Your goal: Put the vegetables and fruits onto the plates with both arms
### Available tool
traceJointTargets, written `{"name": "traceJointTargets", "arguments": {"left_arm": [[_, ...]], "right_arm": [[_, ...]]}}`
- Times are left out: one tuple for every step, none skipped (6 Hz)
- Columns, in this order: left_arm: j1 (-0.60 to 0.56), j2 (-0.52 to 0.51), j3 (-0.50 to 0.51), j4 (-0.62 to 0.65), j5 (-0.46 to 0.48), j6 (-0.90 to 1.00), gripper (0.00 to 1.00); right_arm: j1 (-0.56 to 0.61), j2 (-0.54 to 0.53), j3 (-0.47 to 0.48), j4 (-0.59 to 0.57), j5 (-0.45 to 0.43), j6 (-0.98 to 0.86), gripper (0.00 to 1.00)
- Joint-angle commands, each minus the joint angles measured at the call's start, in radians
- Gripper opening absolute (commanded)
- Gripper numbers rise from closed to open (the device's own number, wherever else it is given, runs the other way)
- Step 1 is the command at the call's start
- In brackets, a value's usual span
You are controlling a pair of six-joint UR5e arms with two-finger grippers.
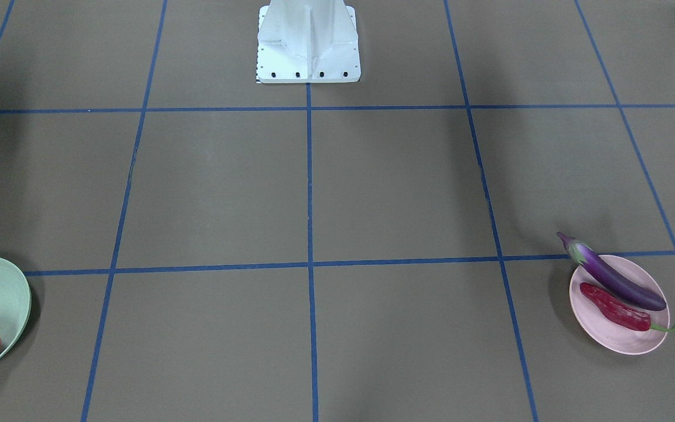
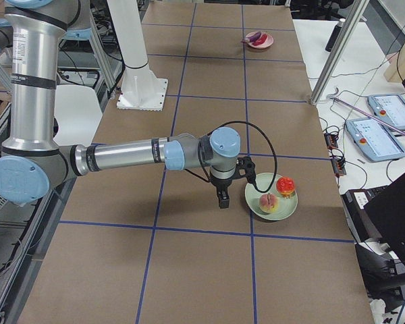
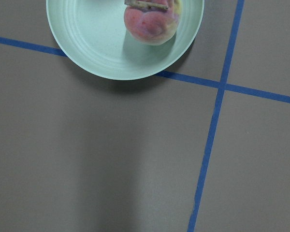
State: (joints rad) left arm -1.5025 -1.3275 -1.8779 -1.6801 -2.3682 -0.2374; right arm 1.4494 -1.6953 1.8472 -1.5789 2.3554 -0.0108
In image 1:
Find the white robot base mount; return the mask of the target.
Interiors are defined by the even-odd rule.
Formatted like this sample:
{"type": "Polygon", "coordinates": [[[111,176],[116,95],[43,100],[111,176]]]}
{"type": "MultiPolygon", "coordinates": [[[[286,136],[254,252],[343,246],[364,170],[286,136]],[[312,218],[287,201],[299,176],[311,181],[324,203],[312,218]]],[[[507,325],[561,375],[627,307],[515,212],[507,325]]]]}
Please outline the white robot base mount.
{"type": "Polygon", "coordinates": [[[361,79],[356,11],[343,1],[271,1],[259,13],[255,80],[262,84],[361,79]]]}

